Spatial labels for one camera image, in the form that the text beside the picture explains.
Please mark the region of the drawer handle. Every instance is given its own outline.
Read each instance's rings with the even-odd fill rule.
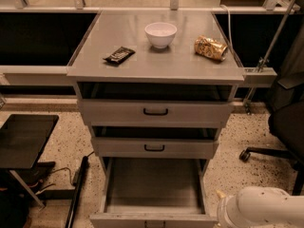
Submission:
[[[144,228],[165,228],[165,221],[145,221]]]
[[[159,113],[156,113],[156,112],[151,113],[151,112],[148,112],[146,110],[146,108],[143,109],[143,114],[147,115],[147,116],[165,116],[165,115],[168,115],[168,112],[169,112],[168,108],[166,108],[164,112],[159,112]]]
[[[149,148],[149,146],[147,144],[145,144],[144,145],[144,150],[145,151],[151,151],[151,152],[162,152],[164,150],[164,145],[162,145],[161,148],[153,148],[153,147]]]

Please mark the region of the table leg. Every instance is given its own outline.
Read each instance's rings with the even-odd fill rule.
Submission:
[[[37,201],[37,203],[39,204],[39,206],[41,206],[42,208],[44,208],[45,205],[38,199],[38,197],[33,193],[33,191],[31,191],[31,189],[22,180],[22,178],[20,178],[20,176],[18,175],[18,173],[16,171],[14,171],[14,170],[10,170],[10,173],[19,181],[19,183],[27,190],[27,192],[35,199],[35,201]]]

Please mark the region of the black table top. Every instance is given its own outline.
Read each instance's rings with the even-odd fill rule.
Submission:
[[[32,168],[58,119],[57,115],[11,114],[0,128],[0,168]]]

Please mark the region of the chair leg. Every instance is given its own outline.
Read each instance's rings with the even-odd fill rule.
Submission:
[[[250,158],[250,153],[257,153],[267,156],[279,157],[284,159],[293,159],[293,156],[287,150],[277,150],[277,149],[268,149],[268,148],[254,148],[248,147],[246,150],[243,150],[240,155],[239,159],[247,162]]]
[[[304,167],[301,166],[301,168],[298,170],[296,175],[293,196],[301,195],[303,185],[304,185]]]

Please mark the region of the black handle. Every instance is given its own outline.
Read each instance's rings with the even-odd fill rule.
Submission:
[[[145,151],[151,151],[151,152],[162,152],[164,150],[164,144],[161,146],[161,148],[149,148],[147,144],[144,145]]]
[[[159,113],[147,112],[146,108],[143,109],[143,114],[147,116],[165,116],[168,115],[168,112],[169,112],[168,108],[166,108],[164,112],[159,112]]]

